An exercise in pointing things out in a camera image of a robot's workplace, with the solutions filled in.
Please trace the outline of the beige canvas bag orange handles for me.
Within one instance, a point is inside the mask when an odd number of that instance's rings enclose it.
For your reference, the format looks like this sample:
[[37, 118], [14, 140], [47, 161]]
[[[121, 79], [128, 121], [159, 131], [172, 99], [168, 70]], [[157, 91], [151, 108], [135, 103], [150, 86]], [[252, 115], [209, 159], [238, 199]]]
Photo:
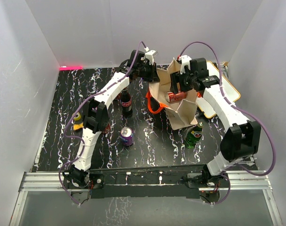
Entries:
[[178, 91], [174, 94], [171, 90], [170, 74], [178, 72], [181, 69], [176, 60], [172, 60], [167, 69], [156, 69], [160, 81], [149, 83], [149, 89], [146, 94], [148, 110], [152, 114], [158, 114], [165, 111], [173, 130], [182, 129], [197, 125], [197, 92]]

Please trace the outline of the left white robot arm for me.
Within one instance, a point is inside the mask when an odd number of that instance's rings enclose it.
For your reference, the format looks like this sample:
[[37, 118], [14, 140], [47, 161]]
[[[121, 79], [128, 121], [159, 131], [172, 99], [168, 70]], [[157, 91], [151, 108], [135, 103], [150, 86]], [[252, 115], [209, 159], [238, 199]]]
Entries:
[[109, 124], [108, 108], [113, 100], [137, 77], [147, 82], [158, 82], [154, 57], [155, 50], [144, 52], [133, 50], [129, 59], [116, 69], [109, 82], [95, 95], [81, 105], [83, 131], [76, 159], [72, 162], [69, 174], [64, 178], [74, 186], [84, 188], [89, 184], [89, 169], [94, 148], [99, 136]]

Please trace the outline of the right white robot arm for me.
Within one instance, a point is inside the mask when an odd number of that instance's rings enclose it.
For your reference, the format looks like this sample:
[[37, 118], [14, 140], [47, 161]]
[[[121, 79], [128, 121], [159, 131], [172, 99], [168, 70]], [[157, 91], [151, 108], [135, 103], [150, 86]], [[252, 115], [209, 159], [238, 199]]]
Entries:
[[194, 89], [199, 92], [214, 109], [225, 129], [220, 152], [204, 165], [202, 174], [194, 178], [196, 182], [212, 187], [228, 168], [258, 152], [261, 126], [226, 101], [221, 79], [209, 74], [204, 58], [191, 59], [184, 55], [178, 57], [177, 62], [181, 67], [170, 74], [171, 91], [177, 93]]

